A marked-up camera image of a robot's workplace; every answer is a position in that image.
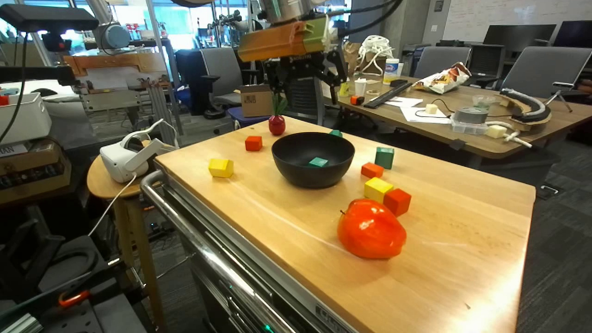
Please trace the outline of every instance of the red tomato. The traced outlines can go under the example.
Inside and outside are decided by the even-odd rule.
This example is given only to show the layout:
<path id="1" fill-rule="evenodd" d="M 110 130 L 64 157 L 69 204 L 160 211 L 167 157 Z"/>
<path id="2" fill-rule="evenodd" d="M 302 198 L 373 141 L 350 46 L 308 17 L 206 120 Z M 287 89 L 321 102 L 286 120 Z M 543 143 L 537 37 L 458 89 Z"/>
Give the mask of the red tomato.
<path id="1" fill-rule="evenodd" d="M 341 217 L 337 233 L 343 246 L 363 259 L 391 259 L 408 239 L 397 217 L 373 200 L 354 200 Z"/>
<path id="2" fill-rule="evenodd" d="M 273 135 L 280 137 L 286 132 L 286 119 L 282 115 L 273 115 L 269 119 L 269 126 L 271 126 Z"/>

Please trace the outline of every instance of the yellow cube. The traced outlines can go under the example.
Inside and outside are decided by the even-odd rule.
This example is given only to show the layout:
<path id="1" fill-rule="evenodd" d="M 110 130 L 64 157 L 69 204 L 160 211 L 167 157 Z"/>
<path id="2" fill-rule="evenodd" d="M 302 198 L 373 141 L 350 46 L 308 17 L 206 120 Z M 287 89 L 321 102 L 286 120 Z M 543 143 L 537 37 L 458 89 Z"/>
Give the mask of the yellow cube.
<path id="1" fill-rule="evenodd" d="M 393 185 L 382 178 L 373 178 L 365 183 L 365 198 L 384 204 L 387 193 L 393 191 Z"/>
<path id="2" fill-rule="evenodd" d="M 210 159 L 210 174 L 215 178 L 232 178 L 234 176 L 234 161 L 230 159 Z"/>

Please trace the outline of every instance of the monitor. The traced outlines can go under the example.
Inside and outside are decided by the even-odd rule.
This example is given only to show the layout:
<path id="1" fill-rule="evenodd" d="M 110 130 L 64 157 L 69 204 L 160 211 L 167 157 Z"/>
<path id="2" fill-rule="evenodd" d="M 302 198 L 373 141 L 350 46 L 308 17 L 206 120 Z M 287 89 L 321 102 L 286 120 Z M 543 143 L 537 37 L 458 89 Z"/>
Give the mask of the monitor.
<path id="1" fill-rule="evenodd" d="M 548 45 L 556 24 L 489 26 L 484 45 L 504 45 L 506 54 L 517 58 L 526 46 Z"/>
<path id="2" fill-rule="evenodd" d="M 565 21 L 561 22 L 554 46 L 592 48 L 592 21 Z"/>

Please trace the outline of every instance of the butcher block table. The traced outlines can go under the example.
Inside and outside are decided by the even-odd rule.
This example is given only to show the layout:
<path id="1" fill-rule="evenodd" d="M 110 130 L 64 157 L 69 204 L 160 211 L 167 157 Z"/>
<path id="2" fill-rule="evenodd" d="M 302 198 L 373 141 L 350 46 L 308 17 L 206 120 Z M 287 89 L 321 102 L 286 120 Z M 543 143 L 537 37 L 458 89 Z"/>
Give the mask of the butcher block table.
<path id="1" fill-rule="evenodd" d="M 287 119 L 286 135 L 299 132 L 330 130 Z M 263 137 L 263 152 L 245 150 L 249 135 Z M 384 180 L 413 196 L 400 217 L 408 243 L 391 261 L 365 261 L 341 246 L 337 224 L 385 145 L 345 139 L 354 163 L 323 191 L 284 180 L 265 122 L 160 156 L 158 167 L 358 331 L 515 331 L 535 189 L 397 148 Z M 234 161 L 232 180 L 212 178 L 215 157 Z"/>

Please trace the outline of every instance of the white box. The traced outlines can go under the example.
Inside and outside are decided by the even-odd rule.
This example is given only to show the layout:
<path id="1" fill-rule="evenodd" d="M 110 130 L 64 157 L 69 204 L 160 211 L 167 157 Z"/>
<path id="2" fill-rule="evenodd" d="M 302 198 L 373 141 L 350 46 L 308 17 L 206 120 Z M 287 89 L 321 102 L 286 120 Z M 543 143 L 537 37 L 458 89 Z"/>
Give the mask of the white box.
<path id="1" fill-rule="evenodd" d="M 19 96 L 12 96 L 10 106 L 0 106 L 0 133 L 6 132 L 6 126 L 15 113 L 17 100 Z M 45 109 L 41 95 L 23 95 L 19 115 L 0 146 L 49 137 L 51 130 L 52 119 Z"/>

